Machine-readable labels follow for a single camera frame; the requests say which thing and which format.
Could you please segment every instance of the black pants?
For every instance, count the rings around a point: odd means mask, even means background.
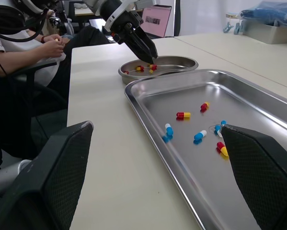
[[[63,98],[69,98],[70,70],[72,49],[83,46],[97,46],[108,44],[107,38],[96,28],[84,27],[64,48],[66,59],[59,65],[58,71],[48,87],[57,91]]]

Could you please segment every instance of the white shirt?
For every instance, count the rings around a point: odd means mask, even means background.
[[[4,35],[4,36],[15,38],[15,39],[24,39],[24,38],[30,37],[30,35],[24,30],[17,34]],[[41,42],[38,42],[37,40],[34,40],[34,39],[29,42],[10,42],[10,41],[0,38],[0,51],[4,51],[4,52],[27,51],[27,50],[37,48],[38,46],[41,46],[41,45],[42,45]],[[46,67],[46,68],[36,71],[34,75],[34,80],[41,85],[47,86],[52,81],[55,74],[57,73],[60,62],[63,61],[65,58],[66,58],[66,55],[63,53],[62,56],[58,58],[48,58],[48,59],[44,58],[38,61],[39,63],[39,62],[43,62],[46,60],[54,59],[57,62],[57,65]]]

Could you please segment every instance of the storage box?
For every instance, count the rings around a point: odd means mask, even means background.
[[[267,44],[287,43],[287,27],[277,27],[245,21],[243,35]]]

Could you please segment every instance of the blue and white capsule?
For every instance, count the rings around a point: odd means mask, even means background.
[[[207,134],[206,130],[202,130],[201,132],[199,132],[198,134],[195,135],[195,140],[200,140],[203,137],[205,137]]]
[[[167,135],[168,136],[173,136],[173,129],[172,129],[171,125],[166,123],[165,128],[166,128],[166,131],[167,131]]]
[[[215,126],[216,133],[218,134],[219,137],[223,138],[222,134],[220,133],[220,130],[221,130],[221,126],[219,126],[219,125]]]

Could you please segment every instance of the hand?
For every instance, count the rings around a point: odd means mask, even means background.
[[[60,42],[54,40],[39,46],[38,52],[40,52],[44,58],[58,58],[61,57],[63,53],[63,47]]]
[[[44,37],[44,43],[49,42],[49,41],[55,41],[55,39],[58,39],[58,41],[60,42],[60,44],[62,45],[62,37],[60,37],[57,34],[52,34],[49,36]]]
[[[63,43],[64,45],[66,45],[69,41],[71,41],[71,40],[68,39],[67,37],[63,37],[63,38],[62,38],[62,43]]]

